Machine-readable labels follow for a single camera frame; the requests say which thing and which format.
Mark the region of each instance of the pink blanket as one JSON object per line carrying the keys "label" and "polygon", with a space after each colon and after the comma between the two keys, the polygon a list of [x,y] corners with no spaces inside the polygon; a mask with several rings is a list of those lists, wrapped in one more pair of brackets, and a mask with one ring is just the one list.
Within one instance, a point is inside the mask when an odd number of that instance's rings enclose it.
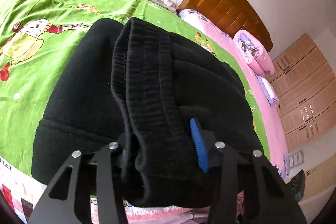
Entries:
{"label": "pink blanket", "polygon": [[271,107],[268,103],[256,75],[245,61],[245,56],[238,50],[238,47],[234,44],[233,39],[228,34],[222,32],[200,13],[194,10],[182,10],[179,13],[179,17],[214,40],[238,62],[251,87],[263,119],[270,150],[270,161],[272,165],[277,167],[279,175],[285,179],[286,175],[289,174],[290,167],[288,161],[288,149],[280,117],[276,108]]}

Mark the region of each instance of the wooden headboard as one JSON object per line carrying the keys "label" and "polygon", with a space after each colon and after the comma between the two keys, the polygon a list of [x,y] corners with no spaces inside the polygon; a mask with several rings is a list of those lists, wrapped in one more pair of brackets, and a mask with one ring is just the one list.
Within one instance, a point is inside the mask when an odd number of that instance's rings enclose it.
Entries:
{"label": "wooden headboard", "polygon": [[255,36],[269,52],[273,43],[270,35],[247,0],[183,0],[178,11],[194,9],[230,36],[241,29]]}

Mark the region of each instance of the black fabric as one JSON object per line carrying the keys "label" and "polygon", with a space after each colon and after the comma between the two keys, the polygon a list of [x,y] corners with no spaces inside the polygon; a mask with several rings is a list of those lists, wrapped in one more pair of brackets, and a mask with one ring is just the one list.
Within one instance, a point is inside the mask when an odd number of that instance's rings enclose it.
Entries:
{"label": "black fabric", "polygon": [[263,150],[229,65],[148,22],[98,20],[50,97],[36,130],[32,175],[48,184],[72,151],[96,151],[119,139],[123,180],[134,173],[142,180],[125,194],[133,205],[209,206],[220,171],[198,167],[192,117],[236,150]]}
{"label": "black fabric", "polygon": [[95,22],[60,76],[36,129],[32,176],[48,184],[75,150],[95,152],[124,132],[110,89],[114,44],[124,26]]}

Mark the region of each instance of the green bedsheet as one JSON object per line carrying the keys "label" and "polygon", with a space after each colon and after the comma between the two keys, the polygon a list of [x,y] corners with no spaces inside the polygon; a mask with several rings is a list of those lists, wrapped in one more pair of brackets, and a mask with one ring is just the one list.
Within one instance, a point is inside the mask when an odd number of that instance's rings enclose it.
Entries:
{"label": "green bedsheet", "polygon": [[[125,24],[134,16],[200,44],[194,27],[147,0],[0,0],[0,7],[0,156],[30,176],[36,127],[64,66],[95,21],[112,18]],[[202,34],[205,37],[216,57],[238,73],[270,159],[263,121],[245,76],[229,53]]]}

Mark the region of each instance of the wardrobe door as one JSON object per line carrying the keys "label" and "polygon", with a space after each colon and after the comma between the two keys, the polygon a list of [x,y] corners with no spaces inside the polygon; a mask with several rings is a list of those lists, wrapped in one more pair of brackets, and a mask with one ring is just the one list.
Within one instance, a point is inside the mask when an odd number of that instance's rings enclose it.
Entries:
{"label": "wardrobe door", "polygon": [[281,117],[284,133],[291,132],[316,117],[336,101],[336,78],[301,105]]}
{"label": "wardrobe door", "polygon": [[286,107],[285,107],[281,97],[279,97],[279,103],[278,103],[277,111],[278,111],[278,114],[279,114],[280,117],[287,113]]}
{"label": "wardrobe door", "polygon": [[311,198],[336,183],[336,154],[305,171],[306,185],[303,198]]}
{"label": "wardrobe door", "polygon": [[268,82],[273,81],[286,72],[291,66],[306,56],[315,46],[314,41],[308,34],[301,37],[292,47],[273,61],[275,73],[273,75],[266,75]]}
{"label": "wardrobe door", "polygon": [[333,70],[331,69],[329,63],[325,61],[310,76],[283,94],[280,97],[281,99],[279,98],[279,106],[282,109],[281,113],[286,114],[310,99],[328,83],[330,83],[334,77],[335,74]]}
{"label": "wardrobe door", "polygon": [[307,141],[327,132],[335,124],[336,102],[305,125],[285,135],[288,151],[291,152]]}
{"label": "wardrobe door", "polygon": [[276,95],[278,97],[282,96],[284,93],[295,87],[311,75],[316,69],[318,69],[318,67],[320,67],[325,61],[326,59],[322,52],[318,47],[315,47],[296,65],[271,83]]}

